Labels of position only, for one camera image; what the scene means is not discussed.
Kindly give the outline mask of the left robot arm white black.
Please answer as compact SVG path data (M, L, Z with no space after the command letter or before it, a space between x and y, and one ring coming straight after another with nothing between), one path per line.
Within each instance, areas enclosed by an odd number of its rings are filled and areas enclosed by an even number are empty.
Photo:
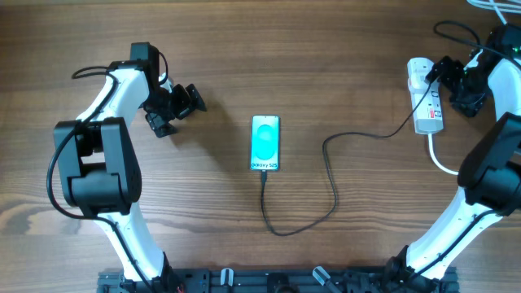
M101 76L105 84L74 120L54 128L55 153L46 175L55 210L93 221L105 232L123 270L116 284L127 292L178 292L182 280L152 238L138 201L142 173L129 135L139 111L158 138L177 132L171 124L206 111L194 85L174 84L164 55L149 42L135 42L129 59L77 70L72 79Z

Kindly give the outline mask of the teal Galaxy smartphone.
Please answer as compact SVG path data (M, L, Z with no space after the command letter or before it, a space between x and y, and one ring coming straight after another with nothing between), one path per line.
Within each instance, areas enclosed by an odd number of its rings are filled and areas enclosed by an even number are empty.
M280 117L252 117L251 170L278 170L280 158Z

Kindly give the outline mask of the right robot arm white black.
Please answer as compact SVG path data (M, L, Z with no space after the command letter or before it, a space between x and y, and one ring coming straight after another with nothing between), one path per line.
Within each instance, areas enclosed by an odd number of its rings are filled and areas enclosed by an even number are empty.
M442 292L450 263L483 230L520 208L520 28L497 26L472 42L468 64L445 56L425 70L410 63L412 95L431 97L443 85L451 106L467 117L492 96L497 121L463 160L451 204L417 241L392 257L379 281L385 292Z

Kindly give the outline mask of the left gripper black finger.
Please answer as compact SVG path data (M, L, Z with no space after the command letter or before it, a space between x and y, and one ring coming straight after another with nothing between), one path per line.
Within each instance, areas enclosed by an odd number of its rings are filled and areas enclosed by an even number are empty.
M192 111L194 111L194 110L200 110L202 112L207 111L205 102L203 101L203 98L201 97L199 91L196 89L194 84L189 84L186 87L186 92L189 94L189 97L190 97L190 109Z
M147 122L158 138L163 138L177 132L177 129L174 126L172 126L168 121L163 120L161 117L156 117L155 119L149 117L147 118Z

